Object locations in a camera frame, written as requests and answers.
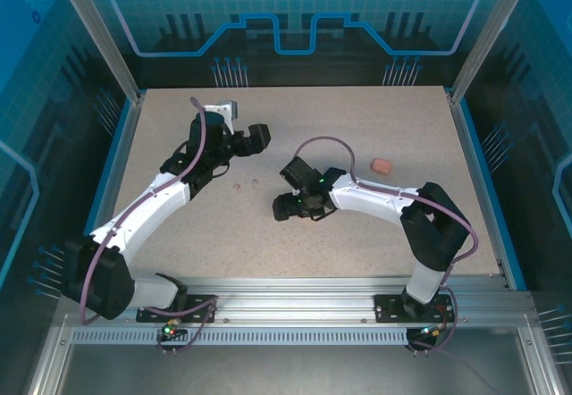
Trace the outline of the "blue table edge strip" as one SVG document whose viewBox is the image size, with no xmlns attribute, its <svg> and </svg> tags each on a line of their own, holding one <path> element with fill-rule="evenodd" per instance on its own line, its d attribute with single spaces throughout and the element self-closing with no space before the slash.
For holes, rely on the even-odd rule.
<svg viewBox="0 0 572 395">
<path fill-rule="evenodd" d="M 509 234 L 501 204 L 485 161 L 475 123 L 464 98 L 451 106 L 461 147 L 467 160 L 475 194 L 484 218 L 492 251 L 511 290 L 526 291 L 528 287 Z"/>
<path fill-rule="evenodd" d="M 82 234 L 73 240 L 81 240 L 112 219 L 140 112 L 140 104 L 131 103 L 129 100 L 123 104 L 85 228 Z"/>
</svg>

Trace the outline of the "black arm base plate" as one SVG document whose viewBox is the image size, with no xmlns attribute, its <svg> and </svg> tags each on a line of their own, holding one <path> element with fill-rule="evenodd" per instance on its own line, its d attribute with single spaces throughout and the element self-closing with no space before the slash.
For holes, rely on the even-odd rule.
<svg viewBox="0 0 572 395">
<path fill-rule="evenodd" d="M 139 309 L 136 314 L 136 321 L 143 324 L 159 324 L 177 318 L 184 324 L 200 324 L 210 312 L 211 315 L 206 321 L 212 323 L 217 301 L 216 295 L 186 294 L 179 296 L 166 309 L 156 307 Z"/>
<path fill-rule="evenodd" d="M 374 295 L 374 314 L 378 324 L 452 323 L 456 317 L 450 295 L 436 294 L 421 304 L 405 291 Z"/>
</svg>

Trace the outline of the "aluminium enclosure post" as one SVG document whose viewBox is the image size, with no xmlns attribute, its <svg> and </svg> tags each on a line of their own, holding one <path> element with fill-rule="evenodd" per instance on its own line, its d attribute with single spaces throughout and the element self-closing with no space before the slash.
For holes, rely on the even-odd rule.
<svg viewBox="0 0 572 395">
<path fill-rule="evenodd" d="M 107 67 L 113 74 L 124 95 L 133 104 L 138 104 L 141 94 L 139 87 L 130 73 L 127 63 L 115 44 L 93 0 L 69 0 L 79 15 L 81 22 L 103 56 Z"/>
<path fill-rule="evenodd" d="M 450 106 L 460 105 L 476 74 L 492 50 L 498 36 L 506 26 L 519 0 L 497 0 L 491 15 L 484 24 L 475 45 L 462 65 L 449 95 Z"/>
</svg>

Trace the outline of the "grey metal shelf plate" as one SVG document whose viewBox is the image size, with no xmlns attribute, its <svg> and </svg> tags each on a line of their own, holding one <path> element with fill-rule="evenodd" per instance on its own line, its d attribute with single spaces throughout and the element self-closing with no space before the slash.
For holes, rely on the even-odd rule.
<svg viewBox="0 0 572 395">
<path fill-rule="evenodd" d="M 53 328 L 21 395 L 572 395 L 537 328 L 462 329 L 442 350 L 88 343 Z"/>
</svg>

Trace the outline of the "aluminium mounting rail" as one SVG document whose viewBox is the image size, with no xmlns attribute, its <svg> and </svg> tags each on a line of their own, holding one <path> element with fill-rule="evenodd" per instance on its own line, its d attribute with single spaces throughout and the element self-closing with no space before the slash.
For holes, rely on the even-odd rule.
<svg viewBox="0 0 572 395">
<path fill-rule="evenodd" d="M 399 294 L 405 277 L 186 278 L 192 294 L 218 296 L 215 325 L 254 327 L 372 326 L 374 295 Z M 450 278 L 458 327 L 539 323 L 531 293 L 509 290 L 500 275 Z"/>
</svg>

